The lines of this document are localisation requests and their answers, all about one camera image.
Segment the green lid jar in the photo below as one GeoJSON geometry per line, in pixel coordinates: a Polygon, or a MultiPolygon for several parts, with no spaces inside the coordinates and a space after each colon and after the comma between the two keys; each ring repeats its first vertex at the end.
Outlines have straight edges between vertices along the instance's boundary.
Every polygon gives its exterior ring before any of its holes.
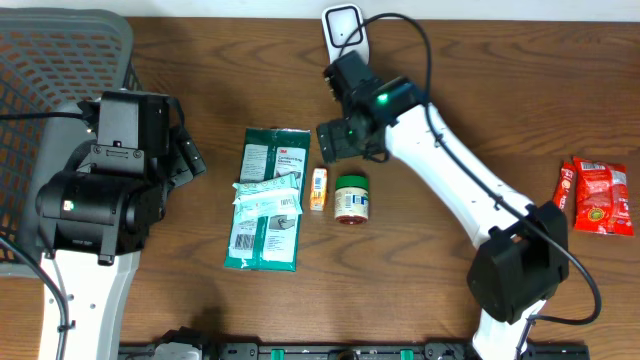
{"type": "Polygon", "coordinates": [[[344,175],[336,180],[334,218],[345,225],[364,224],[369,219],[369,180],[344,175]]]}

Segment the orange snack packet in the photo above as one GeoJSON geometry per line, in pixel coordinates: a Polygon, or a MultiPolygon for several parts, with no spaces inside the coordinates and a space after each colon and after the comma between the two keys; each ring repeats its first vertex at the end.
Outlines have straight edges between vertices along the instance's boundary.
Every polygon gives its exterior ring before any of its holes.
{"type": "Polygon", "coordinates": [[[311,180],[310,209],[323,211],[327,198],[328,171],[325,168],[315,168],[311,180]]]}

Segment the pale green wipes pack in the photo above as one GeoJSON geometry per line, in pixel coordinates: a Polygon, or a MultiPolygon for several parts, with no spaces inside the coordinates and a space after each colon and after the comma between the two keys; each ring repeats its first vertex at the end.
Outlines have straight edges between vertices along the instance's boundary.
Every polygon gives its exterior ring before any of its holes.
{"type": "Polygon", "coordinates": [[[294,173],[254,183],[235,183],[233,223],[276,215],[301,215],[300,189],[294,173]]]}

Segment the green 3M gloves package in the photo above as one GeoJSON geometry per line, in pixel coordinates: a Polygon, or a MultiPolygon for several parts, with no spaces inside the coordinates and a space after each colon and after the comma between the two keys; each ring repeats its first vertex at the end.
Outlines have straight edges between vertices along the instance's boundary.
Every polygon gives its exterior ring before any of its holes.
{"type": "MultiPolygon", "coordinates": [[[[302,208],[310,140],[308,130],[247,129],[237,183],[262,182],[294,173],[302,208]]],[[[301,215],[276,215],[243,223],[232,221],[224,266],[294,272],[300,220],[301,215]]]]}

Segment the red instant coffee stick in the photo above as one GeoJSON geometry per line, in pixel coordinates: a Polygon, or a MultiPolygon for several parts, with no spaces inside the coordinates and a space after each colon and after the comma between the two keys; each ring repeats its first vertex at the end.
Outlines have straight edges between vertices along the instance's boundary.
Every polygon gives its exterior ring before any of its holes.
{"type": "Polygon", "coordinates": [[[572,163],[565,161],[560,168],[559,180],[552,199],[553,203],[560,210],[564,210],[566,207],[567,199],[571,192],[575,176],[575,166],[572,163]]]}

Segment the red snack bag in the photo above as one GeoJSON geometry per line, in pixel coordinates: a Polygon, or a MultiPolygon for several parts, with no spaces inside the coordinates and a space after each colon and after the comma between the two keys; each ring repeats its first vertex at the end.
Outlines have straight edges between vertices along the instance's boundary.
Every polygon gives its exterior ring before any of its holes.
{"type": "Polygon", "coordinates": [[[578,176],[574,229],[633,236],[626,166],[576,156],[573,162],[578,176]]]}

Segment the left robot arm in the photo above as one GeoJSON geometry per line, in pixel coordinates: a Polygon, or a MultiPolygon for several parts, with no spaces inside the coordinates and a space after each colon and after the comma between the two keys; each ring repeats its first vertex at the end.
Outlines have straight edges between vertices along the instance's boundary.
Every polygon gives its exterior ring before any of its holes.
{"type": "Polygon", "coordinates": [[[41,359],[115,359],[151,227],[205,173],[169,95],[107,91],[53,117],[36,166],[35,233],[47,275],[41,359]]]}

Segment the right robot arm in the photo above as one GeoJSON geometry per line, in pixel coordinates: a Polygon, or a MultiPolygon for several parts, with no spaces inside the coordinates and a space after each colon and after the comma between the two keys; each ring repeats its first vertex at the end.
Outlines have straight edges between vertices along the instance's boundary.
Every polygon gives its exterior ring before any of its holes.
{"type": "Polygon", "coordinates": [[[318,126],[327,163],[394,157],[411,168],[453,213],[476,250],[467,284],[482,312],[472,346],[482,359],[517,359],[529,319],[569,272],[564,213],[536,206],[492,173],[405,77],[384,82],[351,51],[324,71],[342,106],[318,126]]]}

